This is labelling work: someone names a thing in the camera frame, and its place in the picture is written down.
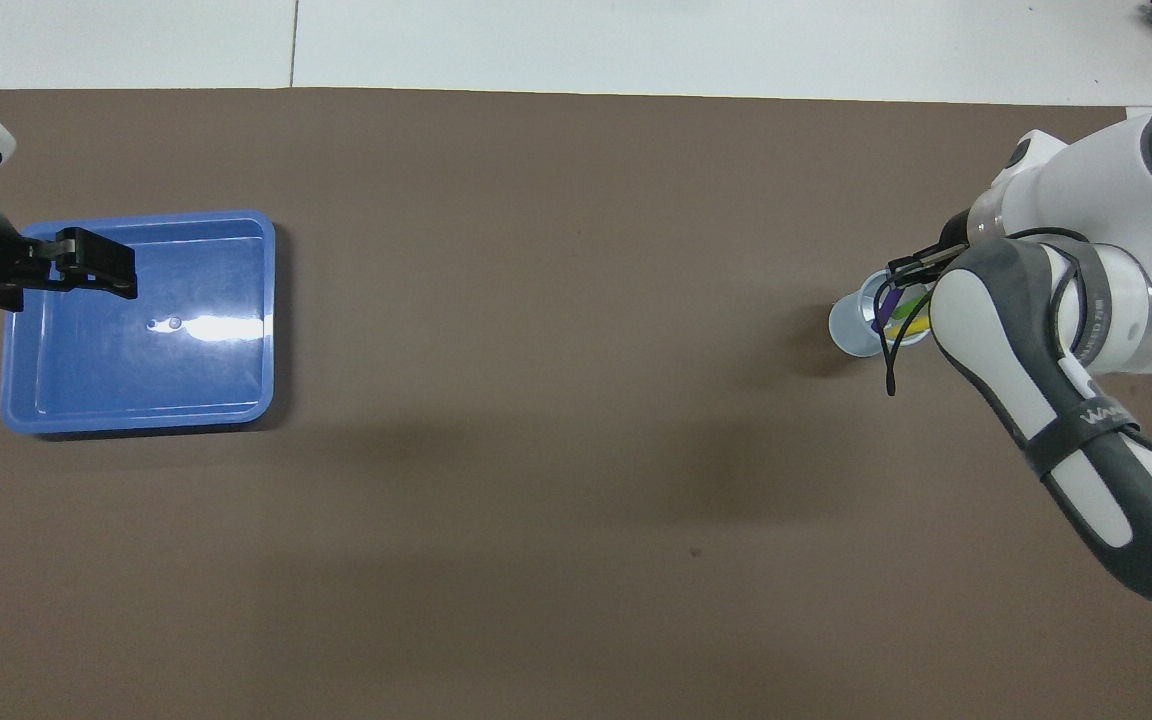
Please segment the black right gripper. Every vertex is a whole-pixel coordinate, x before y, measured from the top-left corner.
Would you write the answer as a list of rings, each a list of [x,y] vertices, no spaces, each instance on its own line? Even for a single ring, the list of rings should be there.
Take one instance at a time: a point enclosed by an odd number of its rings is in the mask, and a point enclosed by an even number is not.
[[[970,209],[958,211],[943,223],[938,245],[888,262],[893,288],[905,291],[914,286],[935,283],[946,273],[952,260],[969,249],[969,220]]]

